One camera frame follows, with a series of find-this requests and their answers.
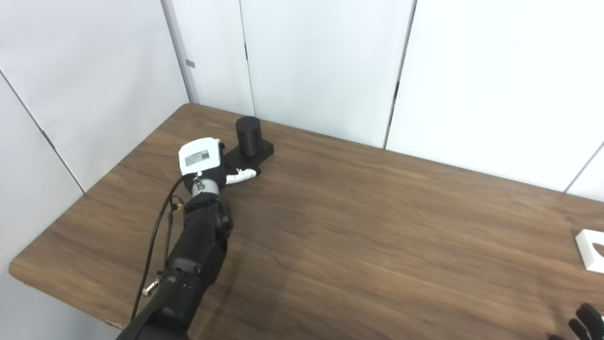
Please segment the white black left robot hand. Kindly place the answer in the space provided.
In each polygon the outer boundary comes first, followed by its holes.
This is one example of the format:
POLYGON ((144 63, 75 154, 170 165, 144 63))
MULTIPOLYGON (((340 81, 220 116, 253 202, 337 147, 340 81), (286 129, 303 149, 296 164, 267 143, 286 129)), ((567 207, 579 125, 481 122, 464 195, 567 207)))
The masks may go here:
POLYGON ((192 196, 202 192, 218 195, 228 185, 251 180, 261 174, 258 168, 235 166, 224 156, 224 143, 206 137, 189 142, 178 153, 184 185, 192 196))

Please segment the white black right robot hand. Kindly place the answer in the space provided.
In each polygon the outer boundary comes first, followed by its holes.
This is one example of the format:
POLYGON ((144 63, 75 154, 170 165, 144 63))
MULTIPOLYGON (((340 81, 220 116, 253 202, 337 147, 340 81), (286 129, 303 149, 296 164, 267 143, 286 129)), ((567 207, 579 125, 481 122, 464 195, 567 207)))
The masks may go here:
POLYGON ((567 321, 572 337, 559 334, 547 334, 547 340, 603 340, 603 314, 590 303, 582 303, 575 310, 574 317, 567 321))

